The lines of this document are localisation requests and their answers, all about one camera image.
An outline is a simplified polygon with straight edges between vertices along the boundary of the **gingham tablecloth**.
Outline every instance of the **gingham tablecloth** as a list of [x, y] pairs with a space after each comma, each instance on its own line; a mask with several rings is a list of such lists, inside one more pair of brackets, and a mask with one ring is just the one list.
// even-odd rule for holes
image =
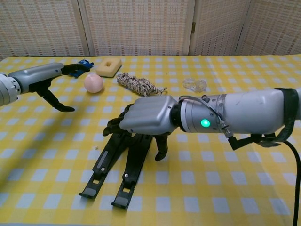
[[[102, 57], [87, 57], [96, 65]], [[81, 58], [10, 57], [0, 72]], [[301, 55], [291, 56], [126, 56], [119, 72], [144, 77], [168, 94], [199, 95], [185, 78], [207, 81], [204, 94], [300, 87]], [[284, 226], [292, 224], [295, 159], [284, 145], [248, 145], [232, 151], [222, 134], [169, 136], [167, 157], [155, 162], [152, 143], [127, 211], [112, 208], [127, 153], [114, 165], [97, 198], [78, 195], [110, 137], [107, 121], [138, 96], [105, 79], [100, 94], [83, 87], [85, 74], [59, 77], [51, 90], [76, 111], [54, 110], [35, 93], [0, 108], [0, 223]], [[301, 150], [300, 122], [289, 140]]]

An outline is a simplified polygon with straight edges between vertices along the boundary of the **yellow sponge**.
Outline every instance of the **yellow sponge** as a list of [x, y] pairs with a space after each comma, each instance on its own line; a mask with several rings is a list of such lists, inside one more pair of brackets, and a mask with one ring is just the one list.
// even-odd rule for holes
[[113, 78], [120, 67], [121, 59], [117, 57], [108, 57], [96, 68], [96, 74], [101, 77]]

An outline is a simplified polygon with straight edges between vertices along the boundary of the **wire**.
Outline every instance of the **wire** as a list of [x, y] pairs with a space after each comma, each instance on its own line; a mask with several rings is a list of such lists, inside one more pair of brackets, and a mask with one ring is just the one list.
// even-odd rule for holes
[[295, 185], [295, 204], [293, 211], [293, 226], [297, 226], [298, 211], [299, 211], [299, 196], [300, 196], [300, 181], [301, 181], [301, 161], [296, 148], [288, 141], [284, 142], [292, 150], [297, 164], [296, 185]]
[[220, 121], [222, 121], [222, 116], [203, 99], [199, 99], [199, 98], [192, 97], [192, 96], [181, 96], [180, 97], [180, 101], [183, 101], [184, 99], [191, 99], [191, 100], [195, 100], [199, 103], [204, 104], [207, 108], [209, 108], [211, 111], [213, 111], [213, 113], [219, 118]]

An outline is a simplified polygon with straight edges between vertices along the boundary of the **woven panel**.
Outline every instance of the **woven panel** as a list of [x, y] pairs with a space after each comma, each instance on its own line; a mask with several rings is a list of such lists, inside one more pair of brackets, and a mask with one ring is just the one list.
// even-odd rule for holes
[[232, 55], [250, 0], [200, 0], [192, 55]]
[[258, 0], [246, 27], [241, 55], [301, 53], [300, 0]]
[[192, 0], [86, 0], [96, 56], [183, 55], [193, 4]]
[[83, 56], [71, 0], [0, 0], [0, 59]]

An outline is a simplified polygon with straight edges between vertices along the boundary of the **robotic hand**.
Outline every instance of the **robotic hand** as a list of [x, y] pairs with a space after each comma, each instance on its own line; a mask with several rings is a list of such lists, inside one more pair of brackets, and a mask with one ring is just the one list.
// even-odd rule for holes
[[37, 92], [55, 109], [73, 112], [74, 108], [61, 104], [48, 88], [54, 78], [62, 74], [75, 73], [77, 70], [90, 71], [82, 64], [51, 63], [12, 72], [8, 76], [0, 74], [0, 106], [16, 101], [20, 94]]
[[[189, 133], [223, 133], [233, 150], [251, 142], [269, 147], [284, 142], [301, 118], [301, 89], [272, 89], [239, 94], [190, 97], [142, 97], [108, 122], [103, 135], [139, 133], [157, 140], [159, 161], [167, 153], [167, 136], [177, 127]], [[275, 132], [283, 125], [279, 136]], [[236, 140], [234, 133], [251, 134]]]

